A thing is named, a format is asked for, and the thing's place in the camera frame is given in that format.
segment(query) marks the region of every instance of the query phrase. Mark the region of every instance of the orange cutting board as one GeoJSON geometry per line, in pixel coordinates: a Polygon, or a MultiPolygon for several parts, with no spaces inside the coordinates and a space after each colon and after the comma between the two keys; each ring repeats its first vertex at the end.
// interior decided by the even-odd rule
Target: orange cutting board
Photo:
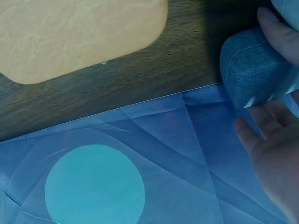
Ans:
{"type": "Polygon", "coordinates": [[[155,41],[167,0],[2,0],[0,72],[34,84],[155,41]]]}

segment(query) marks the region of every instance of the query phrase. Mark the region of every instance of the blue fabric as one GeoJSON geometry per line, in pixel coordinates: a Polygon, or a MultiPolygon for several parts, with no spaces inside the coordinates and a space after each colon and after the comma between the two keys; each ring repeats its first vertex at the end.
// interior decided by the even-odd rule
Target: blue fabric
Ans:
{"type": "Polygon", "coordinates": [[[227,39],[220,69],[236,108],[265,103],[299,89],[299,68],[273,49],[260,28],[227,39]]]}
{"type": "Polygon", "coordinates": [[[84,214],[92,224],[99,212],[105,224],[289,223],[234,132],[239,116],[256,129],[247,110],[236,110],[224,86],[214,85],[2,142],[0,223],[76,224],[84,214]],[[103,151],[89,154],[90,145],[103,151]],[[111,157],[116,151],[120,159],[111,157]]]}
{"type": "Polygon", "coordinates": [[[287,23],[299,31],[299,0],[271,0],[287,23]]]}

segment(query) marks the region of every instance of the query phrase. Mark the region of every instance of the wood grain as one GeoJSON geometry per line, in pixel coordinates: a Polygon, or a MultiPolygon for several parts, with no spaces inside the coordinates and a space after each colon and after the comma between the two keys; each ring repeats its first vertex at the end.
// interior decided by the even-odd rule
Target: wood grain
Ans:
{"type": "Polygon", "coordinates": [[[0,76],[0,141],[221,82],[224,41],[257,25],[270,0],[171,0],[160,38],[137,53],[35,85],[0,76]]]}

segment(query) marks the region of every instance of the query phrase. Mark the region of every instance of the circle shape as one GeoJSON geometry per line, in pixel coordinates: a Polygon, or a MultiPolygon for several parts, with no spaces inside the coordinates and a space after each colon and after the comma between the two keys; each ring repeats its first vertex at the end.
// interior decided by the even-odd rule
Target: circle shape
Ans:
{"type": "Polygon", "coordinates": [[[124,154],[104,145],[86,145],[54,165],[45,201],[57,223],[136,224],[145,189],[138,169],[124,154]]]}

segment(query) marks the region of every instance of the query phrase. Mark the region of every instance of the fingernail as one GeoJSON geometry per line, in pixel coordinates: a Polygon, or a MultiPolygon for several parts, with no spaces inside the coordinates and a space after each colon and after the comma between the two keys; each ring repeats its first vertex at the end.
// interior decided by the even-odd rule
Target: fingernail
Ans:
{"type": "Polygon", "coordinates": [[[272,22],[280,22],[279,18],[270,9],[268,9],[266,7],[260,7],[258,9],[258,14],[259,14],[259,16],[261,16],[265,19],[268,19],[272,22]]]}

